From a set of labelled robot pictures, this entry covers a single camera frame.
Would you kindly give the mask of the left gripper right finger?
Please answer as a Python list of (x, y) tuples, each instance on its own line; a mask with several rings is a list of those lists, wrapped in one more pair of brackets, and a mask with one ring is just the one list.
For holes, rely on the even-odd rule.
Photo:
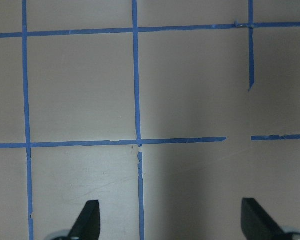
[(281, 227), (254, 198), (241, 201), (241, 230), (247, 240), (288, 240)]

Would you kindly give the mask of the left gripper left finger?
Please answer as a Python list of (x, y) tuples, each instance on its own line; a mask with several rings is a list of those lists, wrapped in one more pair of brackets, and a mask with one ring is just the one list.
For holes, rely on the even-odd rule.
[(98, 200), (89, 200), (86, 202), (67, 238), (69, 240), (98, 240), (100, 234), (100, 204)]

